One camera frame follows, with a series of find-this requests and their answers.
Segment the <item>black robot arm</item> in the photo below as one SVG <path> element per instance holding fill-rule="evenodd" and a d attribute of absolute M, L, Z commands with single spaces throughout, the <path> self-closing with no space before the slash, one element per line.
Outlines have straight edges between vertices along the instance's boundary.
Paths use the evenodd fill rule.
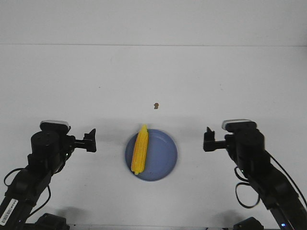
<path fill-rule="evenodd" d="M 50 188 L 52 176 L 64 168 L 74 150 L 96 152 L 95 135 L 95 129 L 86 133 L 82 140 L 55 129 L 35 133 L 31 137 L 28 165 L 18 170 L 0 205 L 0 228 L 22 230 L 41 194 Z"/>
<path fill-rule="evenodd" d="M 282 230 L 305 230 L 307 210 L 284 173 L 271 163 L 265 149 L 265 137 L 257 128 L 231 129 L 223 141 L 215 140 L 215 132 L 204 133 L 205 152 L 225 149 L 240 169 L 248 184 L 256 191 Z"/>

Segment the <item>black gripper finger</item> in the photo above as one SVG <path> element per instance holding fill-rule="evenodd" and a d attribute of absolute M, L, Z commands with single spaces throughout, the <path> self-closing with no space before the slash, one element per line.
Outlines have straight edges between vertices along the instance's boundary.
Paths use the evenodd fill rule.
<path fill-rule="evenodd" d="M 206 132 L 206 149 L 207 151 L 215 150 L 215 132 L 212 131 L 209 127 L 207 127 Z"/>
<path fill-rule="evenodd" d="M 209 151 L 209 132 L 204 133 L 203 137 L 203 150 Z"/>
<path fill-rule="evenodd" d="M 92 129 L 89 133 L 85 133 L 83 140 L 87 152 L 96 152 L 96 129 Z"/>

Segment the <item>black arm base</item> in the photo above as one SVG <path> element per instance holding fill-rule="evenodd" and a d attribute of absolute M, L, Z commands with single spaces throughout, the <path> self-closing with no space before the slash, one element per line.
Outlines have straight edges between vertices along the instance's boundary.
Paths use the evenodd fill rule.
<path fill-rule="evenodd" d="M 64 217 L 50 213 L 43 214 L 34 224 L 35 230 L 70 230 Z"/>
<path fill-rule="evenodd" d="M 234 230 L 264 230 L 264 226 L 254 217 L 247 218 L 233 226 Z"/>

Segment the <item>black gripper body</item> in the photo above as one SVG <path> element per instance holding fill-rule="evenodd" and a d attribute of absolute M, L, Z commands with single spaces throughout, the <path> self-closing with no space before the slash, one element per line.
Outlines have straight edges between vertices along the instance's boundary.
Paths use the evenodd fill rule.
<path fill-rule="evenodd" d="M 75 136 L 70 136 L 69 147 L 71 149 L 84 149 L 87 150 L 88 141 L 85 139 L 76 139 Z"/>
<path fill-rule="evenodd" d="M 226 138 L 225 140 L 220 140 L 215 142 L 215 149 L 228 149 L 230 146 L 230 139 Z"/>

